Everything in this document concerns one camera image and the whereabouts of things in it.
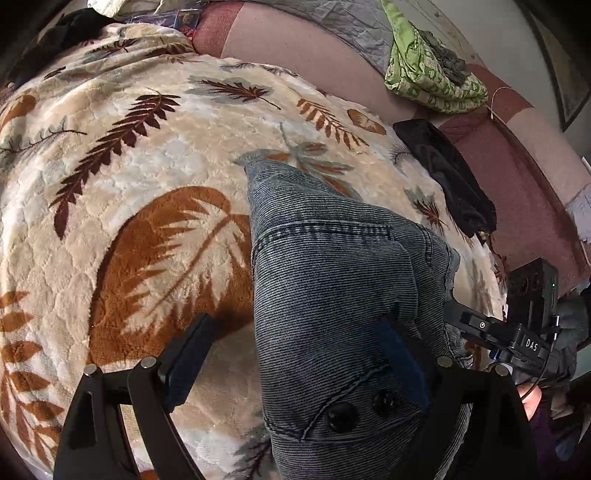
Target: wall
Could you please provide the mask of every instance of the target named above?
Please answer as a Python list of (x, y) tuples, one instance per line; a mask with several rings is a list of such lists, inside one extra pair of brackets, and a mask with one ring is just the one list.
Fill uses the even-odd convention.
[[(431, 0), (472, 44), (487, 68), (560, 128), (550, 72), (529, 23), (514, 0)], [(591, 102), (565, 135), (591, 158)]]

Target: black cloth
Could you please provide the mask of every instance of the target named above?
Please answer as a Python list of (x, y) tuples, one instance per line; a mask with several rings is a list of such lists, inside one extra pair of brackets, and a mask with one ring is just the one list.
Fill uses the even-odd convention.
[(99, 36), (103, 27), (115, 20), (92, 8), (72, 12), (60, 18), (37, 45), (26, 52), (8, 74), (8, 81), (19, 88), (49, 65), (60, 53), (85, 40)]
[(470, 167), (432, 123), (413, 119), (393, 125), (394, 131), (445, 194), (447, 210), (469, 238), (496, 230), (495, 205), (478, 185)]
[(464, 85), (466, 78), (470, 75), (470, 70), (466, 66), (466, 62), (452, 52), (449, 48), (445, 48), (439, 43), (439, 41), (433, 36), (433, 34), (426, 30), (418, 30), (418, 34), (421, 38), (427, 42), (431, 47), (435, 58), (441, 65), (443, 73), (452, 83), (461, 87)]

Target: brown leaf print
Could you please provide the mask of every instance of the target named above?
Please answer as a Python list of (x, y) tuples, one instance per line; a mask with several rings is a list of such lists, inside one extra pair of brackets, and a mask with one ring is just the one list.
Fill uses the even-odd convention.
[(0, 356), (2, 356), (2, 360), (4, 360), (4, 362), (8, 364), (14, 364), (26, 362), (41, 350), (41, 345), (38, 345), (35, 342), (18, 340), (5, 345), (0, 351)]
[(57, 192), (57, 198), (50, 206), (58, 205), (54, 217), (54, 228), (57, 236), (63, 240), (69, 217), (69, 205), (76, 204), (76, 196), (82, 195), (82, 187), (88, 182), (90, 174), (96, 175), (102, 165), (111, 164), (111, 154), (121, 155), (122, 143), (128, 147), (135, 147), (137, 135), (148, 136), (146, 125), (160, 128), (156, 117), (166, 120), (166, 112), (174, 112), (178, 103), (177, 95), (142, 95), (135, 101), (135, 105), (123, 120), (115, 122), (113, 128), (102, 138), (98, 145), (92, 148), (87, 156), (80, 160), (74, 173), (62, 181), (63, 187)]
[(144, 472), (140, 472), (139, 476), (141, 480), (158, 480), (158, 475), (156, 475), (155, 470), (146, 470)]
[(0, 382), (0, 410), (2, 410), (2, 416), (6, 423), (10, 419), (10, 394), (8, 388), (8, 376), (4, 374), (2, 382)]
[(33, 97), (33, 95), (23, 95), (19, 98), (16, 105), (14, 105), (6, 114), (2, 123), (0, 124), (0, 131), (4, 128), (4, 126), (11, 120), (15, 118), (26, 116), (28, 113), (31, 113), (35, 109), (35, 105), (37, 104), (37, 99)]
[(307, 121), (314, 122), (316, 119), (316, 129), (318, 131), (324, 129), (327, 138), (330, 138), (334, 133), (336, 142), (340, 143), (342, 137), (343, 143), (349, 150), (351, 150), (351, 140), (358, 147), (361, 144), (368, 145), (363, 138), (348, 131), (324, 105), (301, 98), (297, 106), (301, 108), (300, 115), (305, 115)]
[(29, 434), (27, 419), (25, 418), (25, 413), (20, 408), (17, 409), (16, 418), (18, 437), (25, 444), (27, 450), (31, 450), (31, 435)]
[(289, 152), (261, 148), (240, 155), (240, 157), (234, 160), (233, 163), (245, 166), (251, 161), (259, 160), (288, 162), (292, 166), (323, 181), (337, 192), (340, 192), (347, 197), (361, 200), (359, 193), (357, 193), (350, 183), (342, 178), (335, 177), (335, 175), (344, 175), (346, 172), (353, 170), (353, 167), (344, 163), (319, 159), (319, 156), (328, 151), (326, 145), (317, 142), (302, 142), (292, 145), (285, 136), (283, 125), (280, 125), (280, 130)]
[(472, 271), (469, 272), (469, 274), (473, 282), (471, 307), (484, 315), (492, 315), (493, 307), (491, 295), (488, 293), (484, 276), (474, 259), (472, 260)]
[(146, 55), (146, 58), (150, 59), (153, 57), (168, 56), (169, 61), (171, 61), (171, 58), (176, 59), (175, 61), (171, 61), (171, 63), (175, 63), (176, 61), (179, 63), (183, 63), (184, 61), (188, 63), (201, 63), (199, 60), (188, 60), (187, 58), (183, 57), (183, 55), (187, 53), (196, 53), (193, 46), (184, 43), (171, 43), (165, 47), (152, 50)]
[(56, 444), (60, 441), (61, 427), (59, 427), (59, 426), (38, 425), (35, 427), (35, 432), (38, 433), (39, 435), (45, 435), (46, 437), (51, 438)]
[[(6, 309), (7, 307), (16, 309), (18, 308), (18, 302), (27, 295), (28, 292), (24, 291), (9, 291), (0, 297), (0, 307), (2, 309)], [(32, 315), (24, 312), (11, 312), (5, 314), (2, 318), (2, 328), (4, 331), (14, 332), (26, 325), (32, 318)], [(29, 414), (26, 412), (32, 413), (37, 421), (49, 421), (54, 420), (64, 409), (47, 401), (37, 400), (31, 403), (23, 401), (19, 398), (20, 393), (30, 395), (29, 392), (46, 389), (50, 385), (50, 382), (33, 372), (10, 372), (7, 368), (7, 364), (27, 362), (41, 351), (42, 348), (40, 345), (27, 340), (15, 340), (2, 347), (0, 351), (0, 357), (3, 362), (0, 365), (2, 367), (0, 370), (2, 374), (2, 380), (0, 382), (0, 410), (8, 427), (11, 429), (16, 428), (17, 435), (27, 450), (33, 455), (36, 455), (43, 464), (50, 468), (47, 452), (53, 455), (53, 450), (40, 435), (45, 435), (53, 439), (55, 443), (57, 441), (56, 439), (59, 438), (61, 427), (59, 425), (39, 425), (35, 421), (30, 421), (27, 418)]]
[(29, 295), (29, 292), (27, 291), (7, 291), (2, 297), (0, 297), (0, 309), (5, 309), (13, 303), (21, 301), (27, 295)]
[(41, 437), (36, 432), (33, 433), (33, 436), (35, 437), (35, 451), (37, 452), (37, 457), (41, 463), (43, 463), (43, 465), (45, 465), (47, 468), (51, 468), (51, 464), (49, 463), (49, 459), (45, 453)]
[(372, 132), (378, 135), (386, 134), (386, 129), (382, 125), (371, 120), (371, 118), (369, 118), (364, 113), (361, 113), (359, 110), (350, 108), (349, 110), (347, 110), (347, 115), (349, 115), (349, 118), (356, 127), (363, 128), (368, 132)]
[(199, 312), (220, 335), (252, 322), (248, 215), (216, 189), (184, 187), (124, 224), (99, 268), (89, 362), (158, 355)]
[(35, 400), (24, 404), (23, 408), (35, 415), (35, 418), (39, 421), (53, 420), (64, 411), (63, 408), (43, 400)]
[(447, 227), (446, 223), (439, 217), (439, 208), (435, 202), (428, 202), (426, 200), (415, 200), (414, 207), (421, 212), (429, 225), (435, 227), (440, 235), (443, 235), (443, 227)]
[(200, 83), (212, 87), (210, 90), (211, 93), (224, 93), (233, 100), (242, 100), (242, 103), (252, 102), (253, 100), (263, 100), (278, 110), (281, 110), (279, 106), (264, 98), (265, 95), (270, 93), (270, 90), (255, 87), (253, 85), (245, 86), (243, 82), (217, 82), (215, 80), (201, 80)]
[(0, 318), (0, 332), (13, 332), (28, 323), (32, 315), (24, 312), (11, 312)]
[(51, 72), (49, 72), (47, 75), (45, 75), (43, 77), (43, 80), (49, 80), (50, 78), (59, 75), (61, 72), (63, 72), (66, 69), (66, 67), (59, 67), (58, 69), (52, 70)]
[(31, 372), (13, 372), (8, 375), (14, 388), (19, 392), (43, 390), (49, 385), (45, 378)]
[(139, 40), (139, 38), (125, 38), (123, 40), (117, 40), (116, 42), (114, 42), (111, 45), (103, 45), (102, 47), (98, 47), (95, 48), (94, 50), (90, 50), (88, 54), (94, 54), (94, 53), (101, 53), (104, 54), (104, 57), (108, 57), (113, 55), (113, 53), (117, 53), (121, 50), (125, 50), (127, 53), (129, 53), (129, 51), (127, 50), (127, 47), (130, 47), (132, 45), (134, 45), (135, 43), (137, 43)]
[(86, 135), (84, 132), (80, 132), (78, 130), (67, 129), (64, 128), (63, 124), (60, 125), (57, 130), (54, 131), (52, 127), (49, 127), (47, 130), (39, 132), (35, 136), (35, 140), (28, 140), (26, 144), (25, 142), (21, 141), (21, 144), (16, 145), (12, 144), (12, 142), (8, 142), (7, 147), (0, 147), (0, 153), (3, 154), (12, 154), (12, 155), (20, 155), (30, 150), (35, 150), (44, 144), (51, 143), (55, 141), (58, 137), (64, 134), (78, 134), (78, 135)]

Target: leaf pattern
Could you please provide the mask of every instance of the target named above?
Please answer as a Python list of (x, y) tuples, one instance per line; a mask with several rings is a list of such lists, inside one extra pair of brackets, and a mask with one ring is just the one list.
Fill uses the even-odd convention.
[(49, 385), (45, 378), (31, 372), (13, 372), (8, 375), (14, 388), (19, 392), (43, 390)]
[(443, 227), (449, 227), (441, 219), (439, 207), (437, 206), (434, 196), (432, 194), (423, 194), (419, 187), (417, 187), (414, 192), (412, 190), (404, 190), (404, 193), (408, 197), (410, 203), (412, 203), (423, 216), (421, 224), (428, 227), (439, 236), (444, 236)]
[(250, 250), (248, 215), (233, 213), (218, 190), (184, 187), (153, 200), (121, 228), (99, 268), (89, 361), (158, 355), (198, 312), (223, 321), (222, 337), (251, 323)]
[(88, 181), (90, 174), (96, 175), (102, 165), (111, 164), (111, 154), (121, 155), (122, 143), (128, 147), (135, 147), (137, 135), (148, 136), (146, 125), (160, 128), (156, 117), (166, 120), (166, 112), (174, 112), (178, 103), (177, 95), (142, 95), (138, 97), (130, 112), (123, 120), (115, 122), (113, 128), (102, 138), (98, 145), (92, 148), (85, 158), (80, 160), (74, 173), (62, 181), (63, 187), (57, 192), (57, 198), (50, 206), (57, 205), (54, 217), (54, 228), (57, 236), (63, 240), (69, 216), (69, 204), (76, 204), (76, 196), (82, 194), (82, 187)]
[(136, 44), (138, 41), (139, 38), (124, 38), (117, 40), (112, 44), (103, 45), (101, 47), (95, 48), (94, 50), (90, 50), (88, 53), (86, 53), (86, 61), (89, 62), (102, 60), (107, 57), (110, 57), (111, 55), (117, 52), (120, 52), (121, 50), (125, 50), (125, 52), (129, 53), (129, 50), (127, 50), (127, 48)]
[(251, 429), (246, 437), (248, 440), (235, 453), (240, 459), (235, 463), (236, 469), (228, 474), (232, 480), (271, 479), (271, 472), (276, 472), (275, 459), (271, 447), (271, 435), (263, 422)]
[(43, 400), (24, 404), (23, 408), (35, 415), (39, 421), (53, 420), (64, 411), (63, 408)]
[(472, 259), (471, 270), (470, 277), (473, 282), (471, 307), (484, 315), (492, 315), (493, 307), (491, 295), (488, 293), (488, 288), (486, 288), (486, 281), (484, 280), (482, 270), (478, 268), (474, 259)]
[(507, 263), (507, 256), (500, 255), (495, 250), (493, 244), (493, 234), (488, 235), (488, 237), (486, 238), (486, 244), (488, 245), (488, 248), (492, 254), (492, 263), (495, 269), (496, 282), (499, 284), (499, 290), (501, 292), (501, 295), (505, 295), (507, 293), (508, 274), (511, 271)]
[(271, 88), (251, 85), (244, 79), (228, 79), (222, 82), (219, 80), (199, 79), (190, 76), (189, 82), (194, 84), (196, 88), (187, 90), (186, 93), (192, 93), (195, 95), (216, 94), (220, 95), (218, 100), (233, 100), (240, 103), (262, 100), (278, 110), (281, 110), (281, 107), (264, 98), (265, 95), (268, 95), (273, 91)]
[(32, 315), (24, 312), (10, 312), (0, 318), (0, 332), (13, 332), (28, 323)]
[(147, 59), (166, 56), (170, 63), (201, 63), (200, 60), (188, 60), (184, 57), (187, 53), (196, 53), (193, 46), (184, 43), (170, 43), (165, 47), (156, 48), (146, 55)]
[(5, 345), (2, 350), (0, 350), (0, 356), (2, 357), (2, 360), (8, 364), (18, 364), (20, 362), (26, 362), (41, 350), (43, 350), (41, 345), (38, 345), (35, 342), (19, 340)]
[(396, 169), (402, 175), (406, 176), (406, 174), (404, 173), (404, 168), (403, 168), (404, 163), (402, 161), (403, 160), (414, 160), (414, 157), (410, 153), (410, 150), (407, 148), (406, 145), (394, 144), (394, 145), (392, 145), (392, 148), (390, 149), (390, 160), (392, 161), (392, 164), (396, 167)]
[(358, 147), (361, 144), (368, 146), (368, 143), (363, 138), (347, 130), (325, 106), (304, 98), (300, 99), (297, 106), (301, 108), (300, 115), (305, 115), (306, 120), (309, 122), (316, 122), (316, 129), (318, 131), (324, 130), (326, 138), (330, 138), (334, 134), (335, 140), (339, 144), (342, 138), (343, 143), (349, 150), (351, 150), (351, 140)]
[(233, 70), (251, 68), (251, 67), (266, 70), (267, 72), (272, 73), (273, 75), (282, 75), (283, 73), (285, 73), (291, 77), (298, 77), (299, 76), (298, 74), (293, 73), (290, 70), (283, 69), (281, 67), (275, 67), (273, 65), (265, 65), (264, 63), (251, 63), (249, 61), (241, 61), (241, 62), (235, 63), (235, 64), (222, 65), (222, 66), (220, 66), (220, 70), (225, 70), (226, 72), (231, 72)]
[[(13, 332), (25, 326), (32, 315), (18, 311), (18, 303), (28, 295), (26, 291), (8, 291), (0, 297), (0, 308), (10, 308), (11, 312), (2, 317), (4, 332)], [(64, 411), (49, 401), (35, 400), (26, 403), (19, 394), (45, 390), (50, 382), (33, 372), (8, 369), (8, 365), (23, 364), (42, 352), (41, 345), (27, 340), (16, 340), (2, 347), (2, 379), (0, 381), (0, 410), (4, 422), (10, 425), (14, 418), (17, 435), (27, 450), (33, 450), (39, 460), (51, 469), (51, 459), (55, 458), (61, 426), (55, 424), (57, 417)], [(53, 422), (42, 425), (40, 422)]]
[(45, 75), (43, 77), (43, 80), (49, 80), (50, 78), (59, 75), (61, 72), (63, 72), (66, 69), (65, 66), (63, 67), (59, 67), (58, 69), (52, 70), (51, 72), (49, 72), (47, 75)]
[(64, 119), (58, 127), (48, 127), (47, 129), (37, 132), (35, 138), (29, 139), (26, 144), (22, 141), (20, 135), (8, 139), (8, 142), (3, 142), (0, 145), (0, 155), (6, 154), (17, 157), (25, 153), (34, 153), (38, 148), (42, 146), (47, 147), (64, 134), (86, 135), (84, 132), (65, 128), (65, 121), (66, 119)]
[(27, 295), (29, 295), (29, 292), (27, 291), (7, 291), (2, 297), (0, 297), (0, 309), (5, 309), (13, 303), (18, 303)]
[(33, 95), (23, 95), (20, 97), (18, 102), (8, 111), (2, 123), (0, 123), (0, 132), (9, 121), (31, 113), (36, 105), (37, 99)]
[(361, 113), (359, 110), (350, 108), (349, 110), (347, 110), (347, 115), (349, 115), (349, 118), (356, 127), (363, 128), (368, 132), (372, 132), (378, 135), (386, 134), (386, 129), (382, 125), (371, 120), (370, 117), (368, 117), (364, 113)]
[(342, 178), (348, 171), (353, 170), (353, 167), (344, 163), (321, 160), (318, 157), (325, 154), (328, 148), (323, 143), (317, 142), (302, 142), (300, 144), (291, 145), (287, 137), (283, 124), (280, 125), (281, 135), (285, 142), (288, 151), (281, 150), (266, 150), (258, 149), (242, 154), (233, 161), (236, 165), (245, 166), (251, 161), (258, 160), (275, 160), (287, 162), (300, 170), (309, 173), (313, 177), (323, 181), (337, 192), (343, 195), (361, 200), (361, 196), (353, 188), (353, 186)]

